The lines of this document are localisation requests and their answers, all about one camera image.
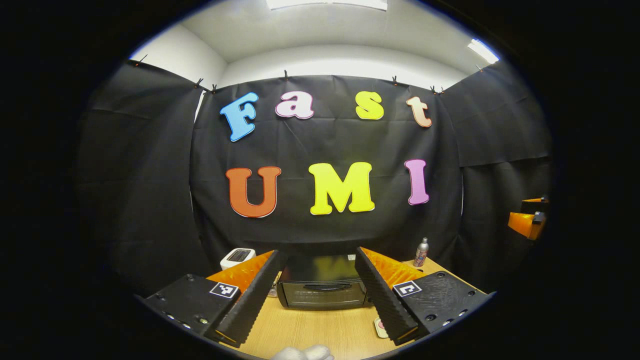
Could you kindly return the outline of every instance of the coaster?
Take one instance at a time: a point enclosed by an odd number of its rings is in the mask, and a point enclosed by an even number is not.
[[[389,335],[387,334],[387,331],[385,330],[384,325],[382,325],[382,321],[380,320],[380,318],[376,318],[375,320],[373,320],[373,326],[375,326],[376,328],[378,337],[383,339],[387,339],[389,337]]]

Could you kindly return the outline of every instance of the toaster oven handle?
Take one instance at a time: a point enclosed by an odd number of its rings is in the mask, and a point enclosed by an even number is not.
[[[336,291],[348,289],[351,287],[351,284],[345,285],[305,285],[305,289],[316,290],[316,291]]]

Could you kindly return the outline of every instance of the white wall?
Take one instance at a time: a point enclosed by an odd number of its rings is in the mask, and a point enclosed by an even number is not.
[[[211,84],[219,84],[227,62],[204,41],[178,24],[140,47],[130,59],[143,60],[144,63],[160,67],[194,83],[200,78],[200,83],[207,89]]]
[[[347,75],[448,88],[468,76],[452,67],[400,51],[359,45],[310,45],[271,51],[227,65],[218,88],[296,75]]]

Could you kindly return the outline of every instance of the wooden table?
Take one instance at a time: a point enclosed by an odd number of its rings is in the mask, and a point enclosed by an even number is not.
[[[413,260],[404,263],[413,266]],[[419,269],[426,275],[446,271],[429,258]],[[390,339],[379,338],[373,325],[377,317],[373,306],[327,311],[293,310],[283,308],[278,298],[267,297],[246,343],[240,345],[239,351],[270,359],[285,347],[302,350],[322,344],[331,350],[335,360],[355,360],[380,355],[413,342],[395,346]]]

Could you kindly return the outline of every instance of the spray can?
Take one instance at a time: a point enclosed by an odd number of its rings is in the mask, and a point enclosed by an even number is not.
[[[415,251],[415,260],[413,261],[413,265],[415,267],[420,267],[424,264],[424,260],[427,258],[427,252],[429,251],[429,244],[427,243],[427,238],[422,239],[422,243],[418,245],[418,249]]]

